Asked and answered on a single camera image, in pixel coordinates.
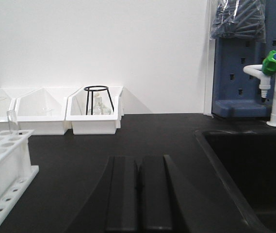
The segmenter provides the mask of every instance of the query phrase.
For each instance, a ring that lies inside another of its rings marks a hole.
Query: black wire stand
[[[109,87],[107,86],[101,86],[101,85],[96,85],[96,86],[87,86],[84,88],[84,91],[87,91],[87,101],[86,101],[86,115],[88,115],[88,104],[89,104],[89,92],[91,92],[91,115],[93,114],[93,108],[94,108],[94,91],[107,91],[108,96],[110,99],[110,103],[114,112],[114,106],[112,103],[112,98],[109,92]]]

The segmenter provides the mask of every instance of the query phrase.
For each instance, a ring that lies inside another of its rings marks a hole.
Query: plastic bag
[[[265,42],[266,0],[218,0],[211,38]]]

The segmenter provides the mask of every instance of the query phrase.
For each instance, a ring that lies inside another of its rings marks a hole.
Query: black sink
[[[239,210],[276,232],[276,133],[199,132],[197,138]]]

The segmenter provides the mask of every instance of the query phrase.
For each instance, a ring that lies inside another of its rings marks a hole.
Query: black countertop
[[[132,156],[140,164],[146,155],[169,154],[198,189],[208,186],[210,192],[224,192],[194,132],[276,132],[266,120],[125,115],[114,135],[73,135],[69,130],[62,136],[31,136],[31,162],[40,171],[0,226],[0,233],[64,232],[94,190],[109,156]]]

